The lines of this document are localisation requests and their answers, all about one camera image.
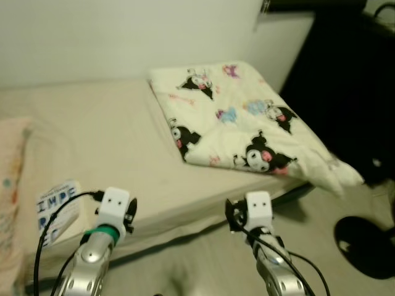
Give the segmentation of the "cream cartoon print blanket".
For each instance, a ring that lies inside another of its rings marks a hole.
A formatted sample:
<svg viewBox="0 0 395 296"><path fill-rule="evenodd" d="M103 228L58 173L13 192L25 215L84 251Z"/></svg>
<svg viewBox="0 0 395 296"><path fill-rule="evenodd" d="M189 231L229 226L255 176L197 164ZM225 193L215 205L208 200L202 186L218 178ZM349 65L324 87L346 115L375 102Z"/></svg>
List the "cream cartoon print blanket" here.
<svg viewBox="0 0 395 296"><path fill-rule="evenodd" d="M149 86L185 163L301 179L338 195L364 183L248 63L153 68Z"/></svg>

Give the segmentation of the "white book with blue letters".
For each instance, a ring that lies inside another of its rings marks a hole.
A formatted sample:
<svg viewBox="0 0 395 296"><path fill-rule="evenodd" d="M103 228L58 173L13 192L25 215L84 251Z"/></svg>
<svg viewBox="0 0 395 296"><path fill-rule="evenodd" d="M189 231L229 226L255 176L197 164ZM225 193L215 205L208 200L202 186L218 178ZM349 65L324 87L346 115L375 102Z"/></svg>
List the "white book with blue letters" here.
<svg viewBox="0 0 395 296"><path fill-rule="evenodd" d="M40 234L48 225L51 215L56 212L64 203L77 194L81 194L82 189L78 181L67 180L49 191L42 194L36 201L37 227ZM49 226L47 234L43 239L43 245L47 246L56 242L59 237L76 221L81 215L81 203L71 201L59 212L53 223Z"/></svg>

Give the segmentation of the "beige bed mattress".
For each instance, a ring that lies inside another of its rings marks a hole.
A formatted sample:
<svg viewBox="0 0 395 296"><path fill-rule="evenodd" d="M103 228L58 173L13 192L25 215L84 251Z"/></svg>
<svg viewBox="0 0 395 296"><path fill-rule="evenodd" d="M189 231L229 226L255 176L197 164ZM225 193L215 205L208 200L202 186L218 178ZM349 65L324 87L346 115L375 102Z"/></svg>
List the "beige bed mattress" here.
<svg viewBox="0 0 395 296"><path fill-rule="evenodd" d="M0 119L17 117L31 119L18 183L26 286L39 239L37 201L64 181L78 181L85 191L121 188L138 200L135 231L113 251L113 260L225 222L228 199L257 190L277 199L304 185L184 163L144 80L0 90Z"/></svg>

